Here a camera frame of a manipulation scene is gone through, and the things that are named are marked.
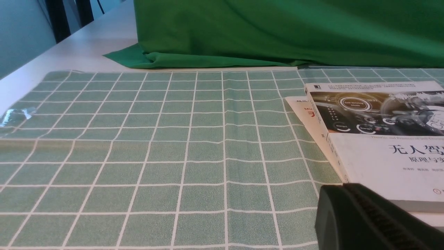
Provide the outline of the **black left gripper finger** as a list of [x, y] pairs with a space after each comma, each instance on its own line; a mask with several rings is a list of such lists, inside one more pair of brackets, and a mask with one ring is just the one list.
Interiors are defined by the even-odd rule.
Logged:
[[442, 250], [442, 231], [357, 183], [323, 185], [315, 232], [320, 250]]

